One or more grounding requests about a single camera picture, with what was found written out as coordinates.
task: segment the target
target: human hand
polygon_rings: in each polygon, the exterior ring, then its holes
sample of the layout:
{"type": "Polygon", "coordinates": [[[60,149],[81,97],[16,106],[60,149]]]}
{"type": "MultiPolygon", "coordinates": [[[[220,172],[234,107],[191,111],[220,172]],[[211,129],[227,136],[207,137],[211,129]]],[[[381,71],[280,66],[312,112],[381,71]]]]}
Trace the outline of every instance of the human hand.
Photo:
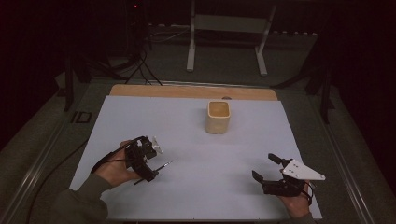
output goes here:
{"type": "MultiPolygon", "coordinates": [[[[121,142],[124,146],[129,141],[121,142]]],[[[140,179],[140,176],[133,171],[126,169],[125,165],[125,148],[118,151],[110,159],[110,162],[103,163],[94,174],[99,175],[106,180],[113,188],[132,179],[140,179]]]]}
{"type": "MultiPolygon", "coordinates": [[[[305,182],[306,184],[304,186],[304,191],[308,192],[309,181],[305,181],[305,182]]],[[[284,196],[277,196],[277,197],[288,209],[289,215],[291,217],[294,218],[303,217],[308,213],[310,213],[308,198],[303,193],[301,193],[299,196],[296,197],[284,197],[284,196]]]]}

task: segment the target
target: pen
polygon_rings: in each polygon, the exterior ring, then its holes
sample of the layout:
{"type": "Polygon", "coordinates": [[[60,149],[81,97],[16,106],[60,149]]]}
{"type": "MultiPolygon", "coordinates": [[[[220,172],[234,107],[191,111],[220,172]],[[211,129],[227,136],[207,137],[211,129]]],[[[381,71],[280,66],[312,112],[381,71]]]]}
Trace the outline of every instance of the pen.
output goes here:
{"type": "MultiPolygon", "coordinates": [[[[160,168],[158,168],[158,169],[155,170],[155,171],[159,171],[159,170],[163,169],[165,166],[169,165],[171,162],[172,162],[172,161],[167,162],[166,164],[162,165],[160,168]]],[[[144,179],[139,179],[138,181],[134,182],[134,185],[136,185],[136,184],[142,182],[143,180],[144,180],[144,179]]]]}

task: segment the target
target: white tabletop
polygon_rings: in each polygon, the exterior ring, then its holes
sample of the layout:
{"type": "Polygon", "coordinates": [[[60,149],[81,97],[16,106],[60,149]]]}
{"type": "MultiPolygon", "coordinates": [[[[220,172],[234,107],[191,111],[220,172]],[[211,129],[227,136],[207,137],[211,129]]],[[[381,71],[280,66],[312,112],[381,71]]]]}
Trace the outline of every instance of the white tabletop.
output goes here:
{"type": "MultiPolygon", "coordinates": [[[[288,218],[280,200],[264,195],[251,176],[282,178],[268,153],[302,161],[279,101],[230,100],[225,134],[205,132],[208,99],[107,96],[77,168],[77,189],[91,168],[123,140],[156,136],[163,154],[151,169],[174,161],[151,182],[106,191],[108,218],[117,220],[272,220],[288,218]]],[[[321,218],[314,198],[310,207],[321,218]]]]}

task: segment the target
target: sleeve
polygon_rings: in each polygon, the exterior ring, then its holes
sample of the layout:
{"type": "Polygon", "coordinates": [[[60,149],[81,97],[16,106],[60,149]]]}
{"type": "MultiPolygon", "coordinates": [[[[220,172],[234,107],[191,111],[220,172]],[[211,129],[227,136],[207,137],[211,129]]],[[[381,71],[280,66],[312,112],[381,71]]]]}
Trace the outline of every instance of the sleeve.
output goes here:
{"type": "Polygon", "coordinates": [[[296,217],[291,219],[291,224],[315,224],[312,213],[308,213],[303,217],[296,217]]]}
{"type": "Polygon", "coordinates": [[[82,186],[74,191],[62,191],[51,208],[49,223],[100,223],[107,218],[107,206],[100,200],[111,185],[98,175],[91,174],[82,186]]]}

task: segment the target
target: beige container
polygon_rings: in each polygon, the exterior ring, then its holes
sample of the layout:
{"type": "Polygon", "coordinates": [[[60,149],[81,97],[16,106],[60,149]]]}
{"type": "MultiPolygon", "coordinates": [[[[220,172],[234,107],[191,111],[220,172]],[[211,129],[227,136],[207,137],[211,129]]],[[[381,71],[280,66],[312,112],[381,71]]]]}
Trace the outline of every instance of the beige container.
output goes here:
{"type": "Polygon", "coordinates": [[[226,133],[230,121],[230,106],[225,101],[210,101],[207,104],[205,129],[207,133],[226,133]]]}

